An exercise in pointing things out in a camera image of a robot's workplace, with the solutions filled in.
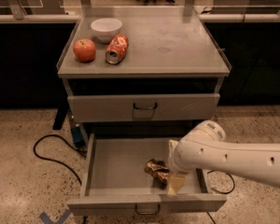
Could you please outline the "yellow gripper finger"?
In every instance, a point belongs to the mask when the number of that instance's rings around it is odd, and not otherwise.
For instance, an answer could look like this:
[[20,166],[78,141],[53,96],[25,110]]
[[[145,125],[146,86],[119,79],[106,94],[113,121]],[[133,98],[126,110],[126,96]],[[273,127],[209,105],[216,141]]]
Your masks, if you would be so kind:
[[177,145],[178,142],[176,140],[170,140],[168,143],[168,165],[170,169],[176,168],[174,151]]
[[183,175],[169,175],[167,194],[175,196],[183,187],[185,177]]

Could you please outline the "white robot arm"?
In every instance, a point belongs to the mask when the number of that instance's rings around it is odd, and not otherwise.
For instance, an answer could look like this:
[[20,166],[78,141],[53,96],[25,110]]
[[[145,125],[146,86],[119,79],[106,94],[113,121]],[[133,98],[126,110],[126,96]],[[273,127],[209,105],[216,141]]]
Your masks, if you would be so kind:
[[280,189],[280,143],[230,143],[220,125],[205,120],[169,142],[170,195],[193,169],[220,171]]

